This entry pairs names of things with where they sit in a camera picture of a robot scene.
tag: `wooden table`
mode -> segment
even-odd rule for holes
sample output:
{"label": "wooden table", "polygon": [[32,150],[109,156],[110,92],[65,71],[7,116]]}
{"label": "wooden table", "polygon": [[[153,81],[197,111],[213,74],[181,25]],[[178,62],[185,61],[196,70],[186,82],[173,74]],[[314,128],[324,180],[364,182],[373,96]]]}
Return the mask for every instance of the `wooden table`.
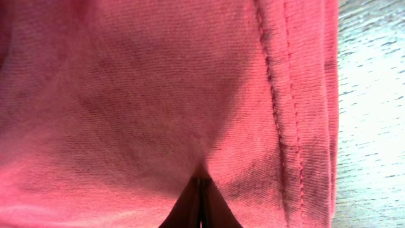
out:
{"label": "wooden table", "polygon": [[333,227],[405,227],[405,0],[341,0]]}

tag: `knit fabric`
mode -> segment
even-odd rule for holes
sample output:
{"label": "knit fabric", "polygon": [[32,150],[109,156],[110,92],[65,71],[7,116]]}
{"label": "knit fabric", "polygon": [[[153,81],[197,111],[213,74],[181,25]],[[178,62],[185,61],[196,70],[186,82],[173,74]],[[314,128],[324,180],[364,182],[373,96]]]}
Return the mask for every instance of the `knit fabric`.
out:
{"label": "knit fabric", "polygon": [[0,1],[0,227],[330,227],[337,0]]}

